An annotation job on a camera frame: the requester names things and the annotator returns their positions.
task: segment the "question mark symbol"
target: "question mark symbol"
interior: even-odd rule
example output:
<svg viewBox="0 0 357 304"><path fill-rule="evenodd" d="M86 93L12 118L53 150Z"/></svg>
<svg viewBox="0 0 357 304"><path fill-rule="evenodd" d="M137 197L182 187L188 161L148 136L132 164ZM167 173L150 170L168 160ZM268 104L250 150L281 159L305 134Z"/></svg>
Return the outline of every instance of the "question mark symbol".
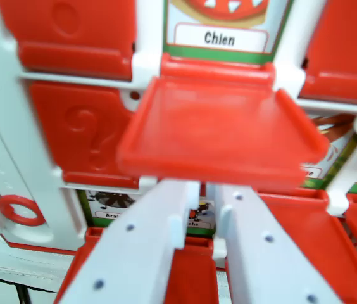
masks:
<svg viewBox="0 0 357 304"><path fill-rule="evenodd" d="M71 131L87 138L91 137L88 147L89 167L95 171L103 171L113 158L112 152L108 153L108 148L112 147L116 137L116 128L112 126L112 120L90 106L69 109L65 119Z"/></svg>

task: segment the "white plastic frame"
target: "white plastic frame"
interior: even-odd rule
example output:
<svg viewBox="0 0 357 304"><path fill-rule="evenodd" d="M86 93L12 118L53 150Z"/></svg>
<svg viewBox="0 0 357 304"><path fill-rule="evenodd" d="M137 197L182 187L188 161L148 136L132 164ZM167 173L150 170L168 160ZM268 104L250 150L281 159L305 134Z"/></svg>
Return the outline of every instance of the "white plastic frame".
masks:
<svg viewBox="0 0 357 304"><path fill-rule="evenodd" d="M0 175L8 176L0 176L0 194L33 199L46 220L26 227L0 216L0 230L10 242L76 250L84 243L84 214L75 191L61 189L53 174L54 164L18 78L21 72L16 43L0 16Z"/></svg>
<svg viewBox="0 0 357 304"><path fill-rule="evenodd" d="M342 303L252 188L217 186L215 205L232 303Z"/></svg>
<svg viewBox="0 0 357 304"><path fill-rule="evenodd" d="M103 232L61 303L162 303L199 188L199 182L165 179L136 201Z"/></svg>
<svg viewBox="0 0 357 304"><path fill-rule="evenodd" d="M357 132L357 117L354 121L354 129ZM357 182L357 147L346 163L332 179L326 191L329 196L327 211L331 215L342 216L349 208L349 200L346 193Z"/></svg>

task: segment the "black cable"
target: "black cable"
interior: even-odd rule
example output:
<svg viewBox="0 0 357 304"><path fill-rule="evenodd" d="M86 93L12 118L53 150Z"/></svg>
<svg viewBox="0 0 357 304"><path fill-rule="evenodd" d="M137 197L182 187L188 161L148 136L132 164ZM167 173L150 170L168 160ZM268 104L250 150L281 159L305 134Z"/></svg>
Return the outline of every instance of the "black cable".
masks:
<svg viewBox="0 0 357 304"><path fill-rule="evenodd" d="M31 304L28 288L20 284L15 284L15 288L18 293L18 299L20 299L20 304Z"/></svg>

